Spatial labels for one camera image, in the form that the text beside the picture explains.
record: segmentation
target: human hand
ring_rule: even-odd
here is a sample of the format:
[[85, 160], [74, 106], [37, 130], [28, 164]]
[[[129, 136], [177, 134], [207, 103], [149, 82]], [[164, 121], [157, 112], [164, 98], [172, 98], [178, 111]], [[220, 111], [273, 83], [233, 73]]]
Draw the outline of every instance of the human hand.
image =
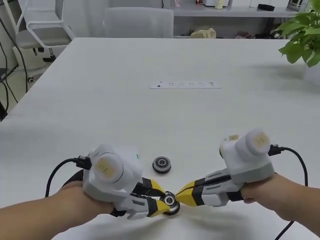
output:
[[275, 211], [286, 221], [295, 221], [296, 212], [303, 199], [304, 186], [278, 174], [267, 180], [246, 184], [242, 190], [244, 202], [259, 203]]
[[82, 189], [81, 181], [74, 181], [64, 186], [52, 196], [64, 208], [69, 218], [68, 228], [83, 225], [100, 214], [110, 214], [114, 210], [111, 203], [94, 200], [87, 196]]

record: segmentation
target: green plant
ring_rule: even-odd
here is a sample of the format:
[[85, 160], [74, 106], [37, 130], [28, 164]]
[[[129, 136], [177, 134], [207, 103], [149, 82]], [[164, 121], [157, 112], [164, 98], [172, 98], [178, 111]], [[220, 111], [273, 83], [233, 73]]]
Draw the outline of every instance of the green plant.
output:
[[312, 11], [298, 13], [276, 30], [281, 36], [293, 36], [279, 49], [286, 55], [289, 63], [294, 64], [301, 57], [309, 68], [320, 62], [320, 0], [309, 0]]

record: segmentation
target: black wire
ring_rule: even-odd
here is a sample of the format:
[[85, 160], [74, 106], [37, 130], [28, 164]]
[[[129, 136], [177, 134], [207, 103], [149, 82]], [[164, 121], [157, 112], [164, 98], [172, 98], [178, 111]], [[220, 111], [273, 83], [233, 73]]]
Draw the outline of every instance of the black wire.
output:
[[2, 53], [3, 53], [3, 55], [4, 55], [4, 60], [5, 60], [4, 81], [5, 81], [6, 85], [8, 86], [8, 88], [9, 88], [9, 90], [10, 90], [10, 92], [11, 92], [13, 98], [14, 98], [14, 100], [16, 101], [16, 103], [18, 103], [18, 100], [17, 100], [14, 92], [12, 91], [11, 87], [9, 86], [9, 83], [8, 83], [8, 58], [7, 58], [6, 52], [5, 52], [4, 48], [3, 48], [3, 45], [2, 45], [2, 43], [1, 43], [1, 41], [0, 41], [0, 48], [1, 48], [1, 50], [2, 50]]
[[12, 91], [11, 87], [9, 86], [8, 79], [5, 79], [4, 81], [5, 81], [6, 85], [8, 86], [8, 89], [9, 89], [9, 91], [10, 91], [10, 93], [11, 93], [11, 95], [12, 95], [13, 99], [15, 100], [15, 102], [16, 102], [16, 103], [18, 103], [18, 100], [17, 100], [17, 98], [16, 98], [16, 96], [15, 96], [14, 92]]
[[51, 186], [51, 182], [52, 179], [54, 178], [54, 176], [56, 175], [57, 171], [65, 164], [67, 163], [77, 163], [78, 159], [77, 158], [70, 158], [67, 160], [64, 160], [63, 162], [61, 162], [58, 166], [55, 167], [55, 169], [52, 171], [48, 182], [46, 184], [46, 189], [45, 189], [45, 198], [49, 197], [49, 193], [50, 193], [50, 186]]
[[[302, 159], [302, 157], [300, 156], [299, 153], [297, 153], [295, 150], [288, 148], [288, 147], [282, 147], [283, 151], [289, 151], [291, 153], [293, 153], [294, 155], [296, 155], [296, 157], [299, 159], [302, 168], [303, 168], [303, 174], [304, 174], [304, 185], [306, 187], [309, 186], [309, 178], [308, 178], [308, 170], [307, 170], [307, 166], [304, 162], [304, 160]], [[279, 240], [287, 231], [288, 229], [294, 224], [294, 221], [291, 221], [280, 233], [278, 236], [276, 236], [276, 238], [274, 240]]]
[[11, 42], [13, 43], [13, 45], [16, 47], [16, 49], [18, 50], [20, 56], [21, 56], [21, 60], [22, 60], [22, 65], [23, 65], [23, 69], [24, 69], [24, 74], [25, 74], [25, 93], [28, 92], [28, 72], [27, 72], [27, 67], [26, 67], [26, 62], [25, 62], [25, 58], [24, 55], [22, 54], [20, 48], [17, 46], [15, 40], [11, 37], [11, 35], [9, 34], [8, 29], [6, 28], [4, 22], [2, 21], [1, 17], [0, 17], [0, 23], [4, 29], [4, 31], [6, 32], [6, 34], [8, 35], [8, 37], [10, 38]]
[[6, 107], [5, 107], [5, 113], [8, 114], [8, 109], [9, 109], [9, 92], [8, 92], [8, 88], [7, 85], [5, 85], [5, 83], [2, 81], [1, 82], [5, 88], [5, 95], [6, 95]]
[[[2, 50], [3, 52], [3, 55], [4, 55], [4, 60], [5, 60], [5, 73], [4, 73], [4, 79], [6, 80], [7, 79], [7, 75], [8, 75], [8, 58], [7, 58], [7, 55], [5, 53], [5, 50], [4, 50], [4, 47], [0, 41], [0, 49]], [[8, 88], [7, 86], [4, 84], [4, 82], [2, 81], [1, 82], [5, 88], [5, 95], [6, 95], [6, 107], [5, 107], [5, 113], [8, 114], [8, 109], [9, 109], [9, 92], [8, 92]]]
[[9, 0], [8, 4], [11, 3], [11, 2], [14, 2], [14, 1], [16, 1], [16, 0]]

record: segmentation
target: floor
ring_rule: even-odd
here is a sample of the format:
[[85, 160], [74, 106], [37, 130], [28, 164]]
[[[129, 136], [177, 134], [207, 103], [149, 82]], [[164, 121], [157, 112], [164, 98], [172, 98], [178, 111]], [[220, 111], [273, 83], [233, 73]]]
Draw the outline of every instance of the floor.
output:
[[[28, 83], [28, 89], [30, 89], [36, 82], [39, 77], [35, 78], [33, 83]], [[12, 75], [7, 79], [7, 82], [12, 89], [12, 92], [18, 102], [23, 98], [26, 93], [26, 77], [23, 71], [15, 71]], [[4, 108], [7, 106], [7, 98], [6, 98], [6, 91], [5, 87], [0, 84], [0, 101]], [[9, 91], [9, 109], [10, 112], [15, 106], [17, 105], [13, 95]]]
[[[30, 89], [37, 80], [41, 77], [41, 75], [48, 69], [48, 67], [51, 65], [51, 63], [47, 63], [44, 68], [38, 69], [38, 70], [29, 70], [28, 76], [33, 76], [34, 82], [28, 83], [28, 89]], [[19, 102], [24, 95], [26, 94], [26, 76], [25, 72], [21, 70], [14, 71], [7, 79], [7, 82]], [[8, 89], [9, 92], [9, 108], [8, 113], [17, 105], [12, 93]], [[6, 108], [7, 106], [7, 96], [6, 96], [6, 90], [5, 87], [0, 84], [0, 102], [2, 103], [3, 107]]]

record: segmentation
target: white shelf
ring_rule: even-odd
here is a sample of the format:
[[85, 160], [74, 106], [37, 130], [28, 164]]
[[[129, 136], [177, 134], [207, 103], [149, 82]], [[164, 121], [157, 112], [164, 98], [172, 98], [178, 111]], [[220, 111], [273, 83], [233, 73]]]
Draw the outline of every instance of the white shelf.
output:
[[298, 13], [282, 7], [276, 7], [274, 11], [264, 11], [256, 7], [245, 6], [227, 6], [219, 10], [195, 3], [185, 3], [171, 9], [176, 17], [292, 18]]

